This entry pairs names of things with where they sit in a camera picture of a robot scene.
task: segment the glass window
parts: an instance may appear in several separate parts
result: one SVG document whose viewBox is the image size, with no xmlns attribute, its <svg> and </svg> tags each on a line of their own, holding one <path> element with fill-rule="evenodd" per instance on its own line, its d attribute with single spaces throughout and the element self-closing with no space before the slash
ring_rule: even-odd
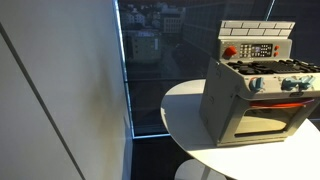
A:
<svg viewBox="0 0 320 180">
<path fill-rule="evenodd" d="M 315 0 L 118 0 L 118 4 L 135 136 L 167 133 L 161 100 L 178 83 L 206 78 L 209 58 L 217 53 L 221 20 L 295 21 L 289 37 L 292 58 L 319 64 L 317 49 L 310 44 L 320 38 L 316 23 L 320 3 Z"/>
</svg>

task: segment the stovetop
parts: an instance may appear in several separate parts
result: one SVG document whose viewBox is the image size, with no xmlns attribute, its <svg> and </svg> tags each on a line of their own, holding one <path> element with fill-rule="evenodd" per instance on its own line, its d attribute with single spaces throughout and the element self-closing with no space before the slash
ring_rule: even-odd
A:
<svg viewBox="0 0 320 180">
<path fill-rule="evenodd" d="M 243 75 L 257 74 L 290 74 L 290 73 L 320 73 L 320 67 L 297 59 L 279 61 L 237 61 L 228 62 L 230 67 Z"/>
</svg>

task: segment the oven door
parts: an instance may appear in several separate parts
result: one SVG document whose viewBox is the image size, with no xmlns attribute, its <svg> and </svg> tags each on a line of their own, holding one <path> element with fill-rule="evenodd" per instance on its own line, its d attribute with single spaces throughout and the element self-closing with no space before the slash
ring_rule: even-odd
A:
<svg viewBox="0 0 320 180">
<path fill-rule="evenodd" d="M 318 105 L 313 98 L 248 101 L 236 97 L 220 145 L 283 141 Z"/>
</svg>

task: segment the toy stove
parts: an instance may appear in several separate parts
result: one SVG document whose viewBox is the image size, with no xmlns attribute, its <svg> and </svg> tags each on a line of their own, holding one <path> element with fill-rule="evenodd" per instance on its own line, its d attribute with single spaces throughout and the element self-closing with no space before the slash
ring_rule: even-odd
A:
<svg viewBox="0 0 320 180">
<path fill-rule="evenodd" d="M 283 141 L 320 100 L 320 67 L 290 59 L 294 22 L 222 21 L 200 115 L 217 146 Z"/>
</svg>

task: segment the round white table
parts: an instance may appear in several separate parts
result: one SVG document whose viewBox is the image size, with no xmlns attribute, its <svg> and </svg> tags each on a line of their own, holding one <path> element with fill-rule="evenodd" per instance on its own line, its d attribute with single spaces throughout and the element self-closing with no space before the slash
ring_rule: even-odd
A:
<svg viewBox="0 0 320 180">
<path fill-rule="evenodd" d="M 229 178 L 320 179 L 320 132 L 309 120 L 305 120 L 296 133 L 284 142 L 216 147 L 199 115 L 204 84 L 205 80 L 178 84 L 162 100 L 164 125 L 184 151 L 207 169 Z M 208 177 L 206 168 L 201 179 Z"/>
</svg>

